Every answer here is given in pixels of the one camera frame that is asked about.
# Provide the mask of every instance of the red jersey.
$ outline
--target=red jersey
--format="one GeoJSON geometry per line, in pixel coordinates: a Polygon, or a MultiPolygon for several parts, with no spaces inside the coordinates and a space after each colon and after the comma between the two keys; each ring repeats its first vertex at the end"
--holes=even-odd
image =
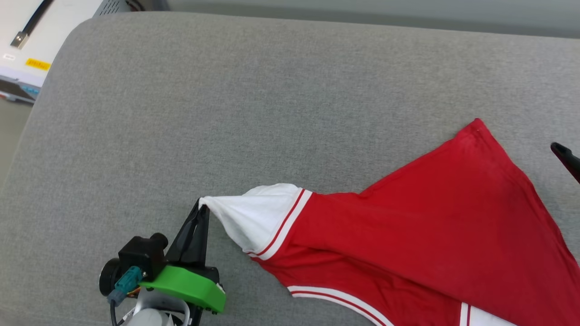
{"type": "Polygon", "coordinates": [[[479,119],[360,194],[276,184],[203,204],[292,296],[375,325],[580,325],[578,264],[479,119]]]}

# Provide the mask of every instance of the gray cushion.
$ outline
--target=gray cushion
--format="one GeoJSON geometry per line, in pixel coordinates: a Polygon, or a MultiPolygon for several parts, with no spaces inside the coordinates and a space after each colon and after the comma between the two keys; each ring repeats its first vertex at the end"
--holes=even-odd
{"type": "MultiPolygon", "coordinates": [[[[0,324],[107,325],[104,263],[202,195],[360,191],[480,117],[580,257],[580,41],[189,13],[72,32],[0,195],[0,324]]],[[[202,325],[370,325],[292,299],[211,223],[228,294],[202,325]]],[[[127,310],[130,303],[123,305],[127,310]]]]}

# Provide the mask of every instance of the white device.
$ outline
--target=white device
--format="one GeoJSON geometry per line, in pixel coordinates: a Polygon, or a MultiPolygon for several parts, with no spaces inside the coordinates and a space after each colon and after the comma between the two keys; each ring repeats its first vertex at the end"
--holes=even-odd
{"type": "Polygon", "coordinates": [[[0,6],[0,97],[29,103],[76,26],[131,11],[124,0],[18,0],[0,6]]]}
{"type": "Polygon", "coordinates": [[[193,319],[187,303],[157,290],[139,293],[133,317],[127,326],[176,326],[172,313],[183,315],[182,326],[190,326],[193,319]]]}

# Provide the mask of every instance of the teal connector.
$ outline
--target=teal connector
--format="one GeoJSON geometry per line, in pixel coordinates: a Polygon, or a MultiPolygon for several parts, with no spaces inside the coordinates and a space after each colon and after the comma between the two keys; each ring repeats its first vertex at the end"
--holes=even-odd
{"type": "Polygon", "coordinates": [[[118,307],[127,297],[127,293],[133,291],[143,280],[143,272],[137,266],[131,266],[129,270],[115,283],[115,289],[107,296],[107,302],[115,302],[118,307]]]}

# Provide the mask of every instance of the gray wall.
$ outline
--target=gray wall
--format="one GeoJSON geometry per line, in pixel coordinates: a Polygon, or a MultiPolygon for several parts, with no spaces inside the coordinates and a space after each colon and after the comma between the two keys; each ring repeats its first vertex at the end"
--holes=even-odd
{"type": "Polygon", "coordinates": [[[580,0],[158,0],[175,11],[580,38],[580,0]]]}

